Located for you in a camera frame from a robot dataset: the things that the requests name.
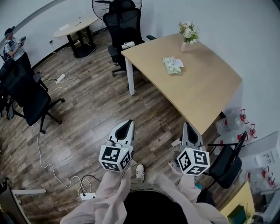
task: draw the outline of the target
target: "power strip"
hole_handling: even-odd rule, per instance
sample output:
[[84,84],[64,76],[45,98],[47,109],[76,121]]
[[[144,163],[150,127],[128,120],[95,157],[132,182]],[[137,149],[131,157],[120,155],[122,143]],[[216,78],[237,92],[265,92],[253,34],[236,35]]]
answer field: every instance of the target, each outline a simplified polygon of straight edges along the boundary
[[96,198],[96,194],[95,193],[85,193],[85,196],[83,196],[83,193],[81,193],[80,198],[82,200],[89,200],[89,199]]
[[65,75],[62,74],[61,76],[58,77],[58,79],[56,80],[56,84],[60,83],[61,80],[63,80],[65,78]]
[[105,31],[105,30],[107,30],[107,27],[104,27],[104,28],[102,28],[102,29],[99,29],[99,30],[97,30],[97,31],[94,31],[94,32],[92,33],[92,35],[95,36],[95,35],[97,35],[97,34],[102,33],[102,32]]

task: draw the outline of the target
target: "wooden table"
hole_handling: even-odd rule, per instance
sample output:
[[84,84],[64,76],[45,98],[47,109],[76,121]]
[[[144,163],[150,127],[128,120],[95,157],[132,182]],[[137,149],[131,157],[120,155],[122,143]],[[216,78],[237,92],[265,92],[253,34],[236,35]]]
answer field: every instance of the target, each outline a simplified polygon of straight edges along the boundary
[[[67,28],[60,30],[58,29],[57,31],[55,31],[55,33],[53,34],[54,37],[62,37],[62,36],[67,36],[69,43],[72,47],[72,50],[74,52],[74,56],[76,58],[81,58],[81,57],[85,57],[87,55],[89,55],[93,50],[95,50],[96,46],[93,43],[92,40],[92,36],[91,36],[91,31],[89,29],[89,25],[96,22],[98,20],[97,16],[92,16],[92,17],[86,17],[86,18],[78,18],[73,20],[71,23],[68,23],[67,25],[69,25]],[[84,44],[82,35],[80,30],[86,28],[87,31],[87,36],[88,36],[88,40],[89,40],[89,45]],[[77,33],[80,43],[81,43],[81,47],[77,48],[75,47],[75,44],[71,38],[71,34],[73,33]]]
[[220,212],[227,218],[228,215],[232,213],[232,211],[237,207],[237,205],[244,207],[247,218],[252,217],[255,214],[253,197],[248,182],[245,182],[241,186],[234,198],[228,201],[223,209],[220,210]]
[[[174,34],[122,51],[129,92],[134,94],[133,64],[203,134],[230,102],[241,78],[202,43],[182,53],[182,42],[182,35]],[[183,62],[181,74],[167,73],[163,57],[171,56]]]

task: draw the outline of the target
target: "electric fan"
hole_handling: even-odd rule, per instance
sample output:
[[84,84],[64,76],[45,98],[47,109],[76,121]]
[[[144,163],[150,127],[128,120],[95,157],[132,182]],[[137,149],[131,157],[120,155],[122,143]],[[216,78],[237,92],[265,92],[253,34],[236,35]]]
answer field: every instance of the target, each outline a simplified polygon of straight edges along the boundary
[[[113,0],[92,0],[92,9],[97,15],[97,17],[103,20],[103,16],[109,12],[110,3]],[[141,9],[142,7],[142,0],[132,0],[135,4],[137,9]]]

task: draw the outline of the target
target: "flower vase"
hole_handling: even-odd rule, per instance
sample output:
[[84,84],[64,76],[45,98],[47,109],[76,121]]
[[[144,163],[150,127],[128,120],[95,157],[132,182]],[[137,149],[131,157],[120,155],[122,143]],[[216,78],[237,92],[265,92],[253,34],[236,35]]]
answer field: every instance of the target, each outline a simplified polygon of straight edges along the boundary
[[186,43],[185,41],[183,41],[182,45],[181,45],[181,52],[186,52],[188,49],[189,43]]

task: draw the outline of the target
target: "table leg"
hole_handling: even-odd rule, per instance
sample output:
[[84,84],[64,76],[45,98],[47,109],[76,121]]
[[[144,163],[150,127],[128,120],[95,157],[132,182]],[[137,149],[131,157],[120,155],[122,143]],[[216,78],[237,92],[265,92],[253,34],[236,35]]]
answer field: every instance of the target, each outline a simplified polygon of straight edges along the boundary
[[176,139],[174,142],[171,143],[171,145],[173,147],[175,147],[176,145],[179,145],[181,143],[180,138]]
[[46,189],[37,189],[37,190],[12,190],[13,194],[17,195],[26,195],[26,194],[42,194],[46,193]]
[[132,63],[127,58],[126,58],[126,72],[127,72],[129,93],[131,95],[134,95],[134,80],[133,80]]
[[76,49],[76,47],[75,47],[75,45],[74,45],[74,42],[73,42],[73,40],[72,40],[72,38],[71,38],[71,35],[67,35],[67,38],[68,38],[68,40],[69,40],[69,43],[70,43],[70,45],[71,45],[71,48],[72,48],[72,50],[73,50],[73,52],[74,52],[75,57],[78,58],[78,51],[77,51],[77,49]]
[[86,31],[87,31],[87,37],[89,40],[89,44],[92,46],[92,48],[95,48],[95,44],[93,43],[93,39],[92,39],[92,35],[91,35],[91,30],[89,29],[89,26],[86,27]]
[[80,40],[80,45],[83,46],[83,45],[84,45],[84,41],[83,41],[81,32],[80,32],[80,31],[77,31],[77,35],[78,35],[79,40]]

